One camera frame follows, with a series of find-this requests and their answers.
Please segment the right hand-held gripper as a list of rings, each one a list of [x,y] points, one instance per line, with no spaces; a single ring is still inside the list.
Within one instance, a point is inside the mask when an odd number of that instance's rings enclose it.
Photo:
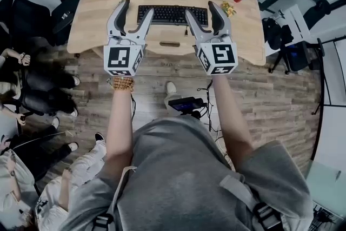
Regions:
[[[185,17],[195,37],[195,54],[207,75],[227,75],[238,66],[237,45],[231,39],[231,22],[216,3],[208,2],[213,33],[204,30],[195,14],[185,10]]]

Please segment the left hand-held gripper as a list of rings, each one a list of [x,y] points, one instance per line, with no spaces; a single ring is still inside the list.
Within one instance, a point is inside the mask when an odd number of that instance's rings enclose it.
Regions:
[[[135,76],[144,57],[145,38],[154,8],[147,10],[137,29],[124,31],[130,0],[117,5],[107,21],[108,44],[103,47],[104,70],[111,76]]]

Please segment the black keyboard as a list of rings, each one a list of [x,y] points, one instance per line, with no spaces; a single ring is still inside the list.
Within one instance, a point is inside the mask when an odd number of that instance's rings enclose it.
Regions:
[[[139,5],[137,10],[137,24],[140,23],[147,10],[154,9],[153,25],[188,26],[185,11],[190,10],[203,28],[208,27],[208,11],[206,8],[181,5]]]

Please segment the person's right forearm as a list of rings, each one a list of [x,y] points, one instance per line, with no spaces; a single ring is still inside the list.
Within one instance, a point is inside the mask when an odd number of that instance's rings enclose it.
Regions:
[[[243,159],[254,150],[252,137],[227,77],[213,76],[212,84],[227,154],[238,169]]]

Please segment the person's left forearm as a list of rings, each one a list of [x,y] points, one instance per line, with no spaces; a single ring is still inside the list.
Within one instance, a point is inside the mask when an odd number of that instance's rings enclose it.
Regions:
[[[120,174],[132,159],[132,100],[129,90],[115,90],[106,137],[106,167]]]

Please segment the small yellow flower plant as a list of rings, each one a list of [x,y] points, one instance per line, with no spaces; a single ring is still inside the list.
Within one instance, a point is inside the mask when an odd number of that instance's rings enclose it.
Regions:
[[[221,9],[223,10],[223,12],[228,16],[231,17],[235,14],[237,14],[234,6],[230,5],[228,2],[223,1],[221,3]]]

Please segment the person's leg with white shoe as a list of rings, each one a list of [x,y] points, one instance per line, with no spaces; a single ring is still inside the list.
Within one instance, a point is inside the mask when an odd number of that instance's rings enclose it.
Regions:
[[[172,81],[168,81],[165,85],[166,89],[166,97],[164,99],[164,104],[167,110],[171,110],[171,106],[169,106],[169,101],[181,99],[182,96],[177,92],[176,86]]]

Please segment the black chest-mounted device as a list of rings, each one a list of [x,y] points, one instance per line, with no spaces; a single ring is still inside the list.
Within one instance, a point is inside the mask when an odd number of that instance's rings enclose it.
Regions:
[[[181,115],[191,115],[196,119],[201,118],[201,113],[198,110],[207,107],[207,103],[204,102],[201,98],[194,97],[169,100],[168,105],[176,111],[180,112]]]

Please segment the white stand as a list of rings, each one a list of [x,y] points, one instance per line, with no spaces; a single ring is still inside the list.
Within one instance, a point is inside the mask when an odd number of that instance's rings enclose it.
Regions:
[[[303,18],[303,15],[297,4],[291,6],[290,8],[282,11],[279,10],[275,14],[271,15],[281,27],[288,25],[293,40],[287,44],[299,43],[301,41],[308,41],[311,39],[310,30]]]

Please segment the person's grey shirt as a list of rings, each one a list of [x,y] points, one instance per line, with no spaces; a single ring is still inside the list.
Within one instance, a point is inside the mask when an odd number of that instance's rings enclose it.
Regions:
[[[101,171],[76,190],[59,231],[94,231],[104,213],[115,231],[255,231],[247,202],[279,212],[288,231],[312,222],[309,189],[281,142],[257,148],[232,170],[199,120],[168,117],[134,133],[122,177]]]

